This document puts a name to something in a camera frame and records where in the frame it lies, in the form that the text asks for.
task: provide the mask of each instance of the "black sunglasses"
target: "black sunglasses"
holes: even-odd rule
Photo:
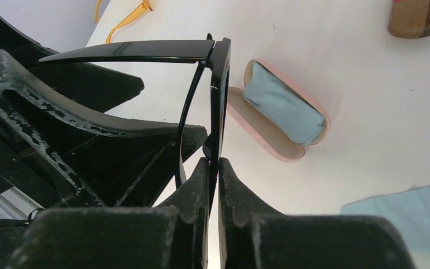
[[[40,59],[39,65],[81,62],[197,63],[177,129],[177,146],[179,149],[179,159],[175,173],[177,188],[187,181],[181,156],[185,121],[202,73],[205,68],[211,69],[212,133],[208,136],[203,146],[203,152],[210,160],[209,208],[211,210],[218,178],[223,130],[225,128],[228,79],[230,76],[230,46],[230,39],[223,38],[222,41],[215,42],[211,34],[207,35],[206,40],[131,41],[97,45],[51,55]]]

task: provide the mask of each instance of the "worn black plastic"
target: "worn black plastic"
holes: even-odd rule
[[[1,139],[66,205],[152,205],[174,175],[177,128],[81,106],[0,51]],[[205,128],[186,126],[183,160],[206,138]]]
[[[43,207],[56,205],[60,201],[57,190],[29,168],[4,140],[12,141],[16,147],[21,145],[17,135],[0,139],[0,194],[15,186]]]
[[[207,268],[208,171],[208,160],[200,159],[190,179],[156,208],[47,210],[10,266]]]
[[[222,269],[413,269],[400,234],[374,216],[285,216],[256,196],[221,159]]]
[[[139,77],[94,64],[35,67],[40,58],[58,52],[42,47],[1,17],[0,49],[9,52],[21,65],[55,91],[99,112],[105,112],[136,97],[144,89]]]

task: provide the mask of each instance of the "white table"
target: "white table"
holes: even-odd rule
[[[112,0],[88,46],[139,0]],[[285,214],[338,214],[370,196],[430,185],[430,37],[391,36],[391,0],[160,0],[154,11],[118,30],[113,42],[232,40],[230,85],[242,86],[247,62],[262,58],[289,75],[328,110],[332,128],[302,160],[282,163],[227,116],[222,156],[260,198]],[[109,112],[123,118],[178,122],[195,65],[104,63],[136,75],[146,89]],[[209,130],[206,72],[189,124]],[[186,162],[189,175],[202,156]],[[159,202],[174,191],[171,182]],[[209,268],[219,268],[217,203],[209,223]],[[420,268],[430,256],[414,254]]]

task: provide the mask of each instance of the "light blue cleaning cloth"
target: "light blue cleaning cloth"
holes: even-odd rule
[[[430,254],[430,186],[351,203],[340,213],[382,216],[396,226],[408,248]]]
[[[253,78],[243,98],[292,142],[308,145],[319,135],[324,117],[261,64],[253,64]]]

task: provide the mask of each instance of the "white surface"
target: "white surface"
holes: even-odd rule
[[[41,206],[16,187],[0,194],[0,219],[26,220],[38,207]]]
[[[83,48],[96,25],[98,0],[0,0],[0,16],[42,46],[59,52]],[[109,0],[101,3],[103,13]]]
[[[113,0],[88,45],[139,4]],[[391,36],[391,1],[160,0],[113,42],[232,40],[230,86],[242,86],[247,62],[262,58],[328,110],[332,128],[297,163],[265,152],[227,116],[222,156],[259,197],[285,214],[338,214],[344,204],[430,185],[430,37]],[[140,76],[146,89],[110,114],[178,122],[195,65],[105,63]],[[189,124],[209,130],[209,72],[195,94]],[[190,174],[199,151],[186,162]],[[171,182],[159,201],[174,190]],[[209,268],[219,268],[217,204],[209,223]],[[430,256],[415,255],[421,268]]]

